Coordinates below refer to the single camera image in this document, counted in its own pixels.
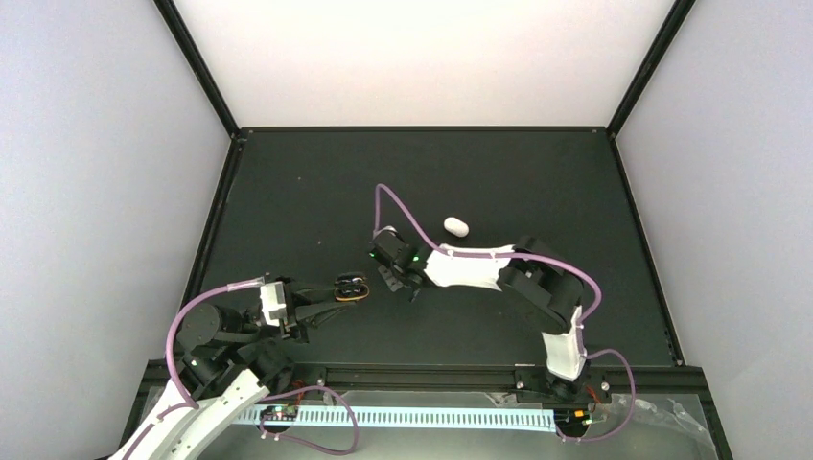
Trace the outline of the black earbuds charging case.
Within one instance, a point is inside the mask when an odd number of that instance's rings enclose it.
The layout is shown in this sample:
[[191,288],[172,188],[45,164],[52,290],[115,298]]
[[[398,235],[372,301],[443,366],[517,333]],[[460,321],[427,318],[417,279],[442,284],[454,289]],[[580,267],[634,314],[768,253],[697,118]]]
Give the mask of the black earbuds charging case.
[[360,272],[341,274],[334,281],[334,297],[338,302],[358,302],[369,293],[366,277]]

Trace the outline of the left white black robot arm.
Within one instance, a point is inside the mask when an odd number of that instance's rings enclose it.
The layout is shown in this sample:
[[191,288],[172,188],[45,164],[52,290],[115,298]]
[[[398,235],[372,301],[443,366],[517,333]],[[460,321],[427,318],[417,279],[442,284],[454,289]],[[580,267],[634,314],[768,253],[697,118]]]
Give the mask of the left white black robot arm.
[[298,397],[325,386],[296,383],[295,366],[279,344],[305,341],[307,330],[370,293],[360,273],[330,285],[261,276],[216,287],[190,300],[173,320],[165,342],[169,379],[157,403],[116,459],[196,459],[256,403],[281,402],[260,425],[300,414]]

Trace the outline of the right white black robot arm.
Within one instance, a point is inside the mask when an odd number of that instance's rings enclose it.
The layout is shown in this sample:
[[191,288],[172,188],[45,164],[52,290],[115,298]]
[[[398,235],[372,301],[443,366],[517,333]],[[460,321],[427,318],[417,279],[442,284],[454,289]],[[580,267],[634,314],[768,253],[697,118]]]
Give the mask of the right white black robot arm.
[[546,347],[546,388],[568,402],[585,387],[587,359],[578,332],[585,282],[544,253],[536,239],[495,248],[411,245],[392,227],[379,231],[370,255],[390,276],[417,293],[420,288],[467,287],[499,291],[541,333]]

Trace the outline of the left green circuit board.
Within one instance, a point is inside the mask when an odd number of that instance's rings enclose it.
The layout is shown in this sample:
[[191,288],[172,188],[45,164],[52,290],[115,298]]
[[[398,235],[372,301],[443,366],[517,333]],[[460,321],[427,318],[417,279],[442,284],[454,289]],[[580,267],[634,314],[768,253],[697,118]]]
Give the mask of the left green circuit board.
[[272,404],[260,412],[260,422],[262,424],[294,422],[298,412],[298,405]]

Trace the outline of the green circuit board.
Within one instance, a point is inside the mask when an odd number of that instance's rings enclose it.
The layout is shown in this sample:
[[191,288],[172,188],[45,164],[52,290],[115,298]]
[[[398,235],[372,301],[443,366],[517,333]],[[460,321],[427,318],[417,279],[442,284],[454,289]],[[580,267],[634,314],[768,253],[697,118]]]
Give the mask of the green circuit board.
[[605,422],[606,415],[590,410],[562,410],[555,412],[554,421],[558,426],[590,426]]
[[294,422],[298,412],[298,405],[272,404],[260,412],[260,422],[262,424]]

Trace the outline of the right green circuit board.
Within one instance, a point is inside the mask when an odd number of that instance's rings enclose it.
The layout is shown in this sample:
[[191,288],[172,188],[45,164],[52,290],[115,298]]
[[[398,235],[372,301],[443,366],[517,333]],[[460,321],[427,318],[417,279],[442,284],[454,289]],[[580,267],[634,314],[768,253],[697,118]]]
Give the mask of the right green circuit board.
[[605,422],[606,415],[590,410],[562,410],[555,412],[554,421],[558,426],[590,426]]

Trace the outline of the black enclosure frame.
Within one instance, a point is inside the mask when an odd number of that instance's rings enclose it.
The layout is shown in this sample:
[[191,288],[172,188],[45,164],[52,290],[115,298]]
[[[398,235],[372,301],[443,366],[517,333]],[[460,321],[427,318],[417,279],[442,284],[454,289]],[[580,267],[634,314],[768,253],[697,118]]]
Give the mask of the black enclosure frame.
[[[505,126],[485,122],[435,125],[368,123],[329,126],[244,124],[233,116],[181,12],[173,1],[157,8],[230,137],[216,196],[183,296],[261,276],[330,285],[344,273],[366,277],[369,295],[309,328],[309,342],[279,346],[300,363],[389,366],[540,367],[556,396],[570,396],[594,365],[689,366],[678,342],[654,262],[620,160],[614,117],[608,126],[548,122]],[[566,381],[546,369],[546,347],[499,291],[422,287],[392,292],[370,256],[383,221],[380,184],[413,186],[436,205],[440,186],[432,160],[489,212],[495,248],[523,237],[585,282],[578,332],[587,359]],[[606,421],[556,425],[559,443],[607,449],[642,418],[636,389],[608,402],[555,408],[519,402],[514,394],[481,392],[337,392],[353,423],[355,406],[590,410]],[[716,412],[699,400],[698,433],[717,458],[732,453]]]

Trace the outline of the black aluminium mounting rail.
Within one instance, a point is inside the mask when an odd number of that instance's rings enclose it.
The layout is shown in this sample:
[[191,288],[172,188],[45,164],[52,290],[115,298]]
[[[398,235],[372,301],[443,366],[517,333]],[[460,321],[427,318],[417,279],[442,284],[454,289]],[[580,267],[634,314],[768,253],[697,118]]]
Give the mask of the black aluminium mounting rail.
[[481,392],[514,394],[521,403],[575,408],[607,403],[613,394],[695,395],[711,403],[704,372],[693,366],[643,366],[629,378],[619,365],[594,365],[570,396],[556,396],[540,367],[530,366],[389,366],[296,364],[283,378],[288,390],[323,384],[339,393],[349,391]]

